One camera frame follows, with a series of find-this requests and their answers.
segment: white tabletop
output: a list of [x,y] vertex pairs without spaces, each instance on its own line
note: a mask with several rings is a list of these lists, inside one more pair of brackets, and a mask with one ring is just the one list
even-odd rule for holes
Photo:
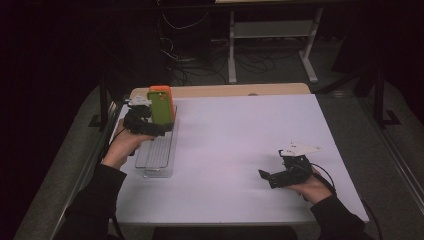
[[[331,174],[345,206],[368,221],[314,95],[175,98],[174,104],[180,125],[173,176],[143,178],[129,157],[121,168],[128,176],[117,202],[120,222],[313,222],[309,202],[290,190],[271,189],[258,173],[283,171],[278,150],[292,141],[322,148],[306,156]],[[127,110],[124,107],[120,118]]]

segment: hand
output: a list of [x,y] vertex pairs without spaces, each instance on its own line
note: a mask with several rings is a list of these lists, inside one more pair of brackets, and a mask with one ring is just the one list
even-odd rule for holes
[[149,135],[138,135],[129,132],[124,128],[124,120],[118,122],[115,139],[101,164],[120,169],[127,161],[128,155],[140,146],[140,143],[152,140],[155,137]]
[[[320,174],[315,168],[312,168],[312,170],[315,173]],[[304,183],[291,185],[287,188],[296,191],[299,195],[303,195],[312,204],[316,204],[319,201],[333,195],[324,183],[316,179],[314,176],[309,177],[309,179]]]

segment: cable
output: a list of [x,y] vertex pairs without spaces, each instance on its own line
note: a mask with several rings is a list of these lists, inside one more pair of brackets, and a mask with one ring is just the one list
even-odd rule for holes
[[169,49],[169,52],[163,49],[161,49],[160,51],[165,53],[168,57],[172,58],[173,60],[178,60],[179,59],[178,55],[172,53],[172,51],[174,50],[174,43],[172,42],[172,40],[165,37],[161,37],[160,40],[167,40],[171,44],[171,49]]
[[[179,59],[174,61],[174,66],[168,67],[168,69],[174,70],[173,77],[175,81],[177,81],[177,84],[179,86],[192,84],[192,82],[188,80],[188,74],[194,76],[211,76],[216,74],[223,80],[224,84],[227,84],[226,77],[220,73],[225,67],[225,59],[228,56],[226,53],[224,53],[224,50],[226,50],[225,46],[227,45],[228,41],[225,40],[223,44],[219,44],[218,46],[216,46],[216,48],[213,48],[211,50],[211,56],[208,59]],[[217,60],[220,60],[222,58],[224,58],[224,60],[222,62],[217,63]]]
[[[280,41],[280,43],[276,45],[276,47],[272,50],[273,51],[272,53],[265,54],[265,55],[259,55],[259,58],[249,57],[246,53],[241,54],[241,56],[245,57],[247,59],[247,61],[249,61],[250,63],[247,63],[246,61],[242,60],[242,58],[240,58],[240,57],[234,57],[234,59],[236,60],[237,64],[241,68],[243,68],[244,70],[246,70],[248,72],[265,73],[267,71],[274,70],[275,67],[276,67],[274,60],[288,58],[288,57],[297,55],[297,53],[298,53],[298,48],[296,47],[296,49],[293,50],[293,52],[290,51],[289,54],[286,54],[286,55],[283,55],[283,56],[278,56],[278,57],[273,56],[284,45],[282,42],[283,41]],[[238,46],[236,49],[247,50],[248,48],[246,48],[246,46]],[[266,61],[270,61],[271,66],[268,66]]]
[[322,168],[322,167],[320,167],[320,166],[318,166],[318,165],[316,165],[316,164],[311,163],[311,165],[313,165],[313,166],[317,166],[317,167],[319,167],[321,170],[323,170],[323,171],[324,171],[324,172],[328,175],[328,177],[330,178],[330,180],[331,180],[331,183],[332,183],[332,184],[330,184],[330,183],[327,181],[327,179],[325,179],[324,177],[322,177],[319,173],[312,172],[312,174],[311,174],[311,170],[308,170],[308,169],[306,169],[306,168],[304,168],[304,167],[302,167],[302,166],[300,166],[300,165],[298,165],[298,164],[293,164],[293,167],[296,167],[296,168],[298,168],[298,169],[301,169],[301,170],[303,170],[304,172],[306,172],[307,174],[311,174],[311,175],[312,175],[312,176],[314,176],[316,179],[318,179],[320,182],[322,182],[322,183],[325,185],[325,187],[327,187],[327,189],[328,189],[328,190],[330,190],[330,192],[331,192],[334,196],[337,196],[337,191],[336,191],[336,188],[335,188],[335,186],[334,186],[333,179],[331,178],[330,174],[328,174],[328,172],[327,172],[324,168]]
[[371,207],[368,205],[368,203],[365,201],[364,198],[361,198],[362,204],[364,204],[365,208],[368,210],[368,212],[371,215],[371,218],[374,220],[375,225],[377,227],[378,237],[380,240],[383,240],[383,231],[381,230],[380,223],[378,222],[377,217],[375,216],[374,212],[371,210]]
[[315,163],[311,163],[311,165],[312,166],[315,166],[315,167],[318,167],[318,168],[320,168],[321,170],[323,170],[324,172],[325,172],[325,174],[327,174],[327,176],[330,178],[330,181],[331,181],[331,185],[333,186],[333,188],[335,189],[336,188],[336,185],[334,185],[334,181],[333,181],[333,178],[331,177],[331,175],[323,168],[323,167],[321,167],[321,166],[319,166],[319,165],[317,165],[317,164],[315,164]]
[[115,227],[116,233],[121,240],[125,240],[124,234],[122,234],[121,227],[119,227],[118,219],[116,215],[112,217],[113,226]]
[[[161,5],[161,4],[160,4],[160,0],[157,0],[157,1],[156,1],[156,4],[157,4],[158,6],[160,6],[160,5]],[[182,29],[186,29],[186,28],[194,27],[194,26],[196,26],[197,24],[200,24],[201,22],[203,22],[203,21],[204,21],[204,20],[205,20],[208,16],[209,16],[209,13],[208,13],[208,12],[206,12],[206,13],[205,13],[205,15],[203,15],[203,17],[202,17],[201,19],[199,19],[197,22],[192,23],[192,24],[187,25],[187,26],[183,26],[183,27],[176,27],[176,26],[172,25],[172,24],[168,21],[168,19],[165,17],[165,14],[164,14],[164,13],[162,13],[162,18],[163,18],[163,20],[166,22],[166,24],[168,24],[168,26],[170,26],[171,28],[173,28],[173,29],[177,29],[177,30],[182,30]]]
[[110,141],[110,143],[109,144],[107,144],[106,145],[106,143],[105,143],[105,145],[106,145],[106,147],[103,149],[103,152],[102,152],[102,154],[100,155],[100,159],[99,159],[99,163],[102,161],[102,159],[106,156],[106,154],[107,154],[107,152],[109,151],[109,147],[110,147],[110,145],[112,145],[112,143],[113,143],[113,141],[115,141],[115,139],[119,136],[119,134],[121,134],[123,131],[125,130],[125,128],[124,129],[122,129],[120,132],[118,132],[113,138],[112,138],[112,140]]

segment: dark background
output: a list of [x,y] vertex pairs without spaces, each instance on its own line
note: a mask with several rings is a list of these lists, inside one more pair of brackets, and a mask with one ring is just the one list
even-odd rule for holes
[[[158,54],[157,15],[105,17],[77,11],[113,2],[0,3],[1,239],[13,237],[74,116],[100,80],[105,80],[114,100],[121,100],[135,87],[170,79],[166,60]],[[355,8],[353,19],[353,11],[332,6],[326,8],[318,33],[329,40],[346,37],[334,70],[350,73],[364,64],[377,64],[421,122],[423,7],[412,1],[367,1]],[[222,23],[222,15],[210,16],[210,26]],[[211,35],[226,31],[212,30]]]

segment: black cable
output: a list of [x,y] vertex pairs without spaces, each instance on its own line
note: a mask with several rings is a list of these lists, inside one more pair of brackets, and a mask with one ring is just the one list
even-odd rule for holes
[[[104,158],[106,156],[106,153],[109,151],[109,147],[110,145],[112,145],[113,141],[115,141],[115,139],[119,136],[119,134],[121,134],[124,130],[126,130],[125,128],[122,129],[121,131],[119,131],[110,141],[109,145],[106,148],[106,151],[102,154],[102,158]],[[118,220],[116,219],[116,215],[114,215],[112,217],[112,222],[113,222],[113,226],[115,227],[116,233],[118,234],[119,238],[121,238],[122,240],[125,240],[124,235],[122,234],[121,228],[119,227],[118,224]]]
[[119,238],[125,240],[124,234],[122,234],[121,228],[119,227],[118,219],[116,219],[116,215],[112,217],[113,226],[115,227],[116,233]]
[[[213,56],[211,57],[210,61],[206,61],[203,59],[194,59],[193,61],[190,61],[189,63],[186,62],[182,62],[182,61],[176,61],[176,65],[175,67],[171,68],[172,70],[176,70],[179,71],[182,74],[182,78],[177,76],[177,74],[175,73],[175,71],[173,71],[173,76],[175,78],[175,80],[177,81],[178,85],[186,85],[187,83],[191,83],[188,80],[188,74],[194,75],[194,76],[210,76],[210,75],[218,75],[224,82],[224,84],[227,84],[227,79],[225,78],[225,76],[223,74],[221,74],[220,72],[222,71],[222,69],[224,69],[225,67],[225,63],[226,61],[222,61],[217,69],[214,69],[214,67],[211,66],[211,64],[209,64],[209,62],[216,62],[217,60],[223,58],[224,56],[227,56],[226,54],[223,54],[223,48],[218,48],[218,50],[216,50],[213,53]],[[192,71],[187,71],[187,70],[202,70],[204,71],[204,73],[195,73]]]
[[364,198],[361,198],[362,204],[364,204],[365,208],[368,210],[368,212],[371,215],[371,218],[374,220],[375,225],[377,227],[378,237],[380,240],[383,240],[383,231],[381,230],[380,223],[378,222],[377,217],[375,216],[374,212],[371,210],[371,207],[368,205],[368,203],[365,201]]
[[[333,179],[331,178],[330,174],[328,174],[328,172],[327,172],[327,171],[325,171],[325,169],[324,169],[324,168],[322,168],[322,167],[320,167],[320,166],[318,166],[318,165],[316,165],[316,164],[311,163],[311,165],[317,166],[317,167],[319,167],[320,169],[322,169],[325,173],[327,173],[327,175],[328,175],[328,177],[330,178],[330,180],[331,180],[332,184],[330,184],[330,183],[327,181],[327,179],[325,179],[323,176],[321,176],[321,175],[320,175],[320,174],[318,174],[318,173],[312,172],[312,176],[314,176],[316,179],[318,179],[320,182],[322,182],[322,183],[325,185],[325,187],[327,187],[327,189],[328,189],[328,190],[330,190],[330,192],[331,192],[334,196],[337,196],[336,188],[335,188],[335,186],[334,186],[334,182],[333,182]],[[300,170],[303,170],[303,171],[305,171],[307,174],[311,174],[311,170],[308,170],[308,169],[306,169],[306,168],[304,168],[304,167],[302,167],[302,166],[299,166],[299,165],[297,165],[297,164],[293,164],[293,167],[296,167],[296,168],[298,168],[298,169],[300,169]]]
[[321,166],[315,164],[315,163],[311,163],[312,166],[318,167],[319,169],[323,170],[325,172],[325,174],[327,174],[327,176],[330,178],[331,181],[331,185],[333,186],[334,189],[336,189],[336,185],[334,185],[334,181],[333,178],[331,177],[331,175]]
[[[118,121],[119,112],[121,111],[122,106],[123,106],[123,103],[121,103],[121,102],[115,102],[115,104],[117,105],[117,107],[112,114],[112,117],[111,117],[112,122]],[[103,160],[103,158],[106,156],[106,153],[109,151],[109,146],[112,142],[108,142],[108,141],[109,141],[109,139],[111,139],[113,131],[114,131],[114,128],[112,128],[112,125],[107,128],[106,138],[105,138],[104,143],[103,143],[102,151],[97,156],[97,163],[100,163]]]
[[210,50],[210,55],[207,59],[202,58],[201,56],[195,56],[192,58],[188,58],[189,56],[187,56],[186,58],[178,58],[175,59],[173,58],[173,63],[177,66],[184,66],[186,67],[189,64],[195,64],[194,66],[191,67],[206,67],[206,66],[210,66],[210,63],[215,62],[217,59],[223,57],[223,51],[227,50],[226,46],[228,45],[228,42],[224,42],[224,44],[219,45],[215,48],[211,48]]
[[[274,57],[273,55],[279,50],[279,49],[281,49],[281,46],[283,45],[283,43],[281,43],[281,44],[277,44],[277,46],[275,47],[275,49],[273,49],[272,51],[272,53],[269,53],[269,54],[265,54],[265,55],[263,55],[259,60],[257,60],[257,59],[254,59],[254,58],[252,58],[252,57],[249,57],[247,54],[242,54],[242,56],[244,56],[245,58],[247,58],[247,60],[248,61],[250,61],[252,64],[262,64],[263,66],[262,67],[260,67],[260,66],[255,66],[255,65],[252,65],[252,64],[249,64],[249,63],[246,63],[245,61],[243,61],[240,57],[234,57],[234,59],[236,60],[236,63],[241,67],[241,68],[243,68],[244,70],[246,70],[246,71],[248,71],[248,72],[252,72],[252,73],[265,73],[265,72],[267,72],[267,71],[270,71],[270,70],[273,70],[273,69],[275,69],[275,67],[276,67],[276,64],[275,64],[275,61],[274,60],[278,60],[278,59],[284,59],[284,58],[288,58],[288,57],[291,57],[291,56],[293,56],[293,55],[295,55],[295,54],[297,54],[298,53],[298,49],[296,49],[296,50],[294,50],[293,52],[291,52],[291,53],[289,53],[289,54],[287,54],[287,55],[284,55],[284,56],[282,56],[282,57]],[[241,49],[241,50],[243,50],[243,49],[246,49],[245,47],[237,47],[236,49]],[[271,67],[269,67],[269,66],[267,66],[266,65],[266,63],[265,63],[265,61],[266,60],[269,60],[269,61],[271,61]]]
[[267,56],[262,57],[261,55],[259,55],[255,57],[245,55],[245,57],[253,64],[262,63],[265,66],[265,71],[271,71],[275,69],[275,61]]

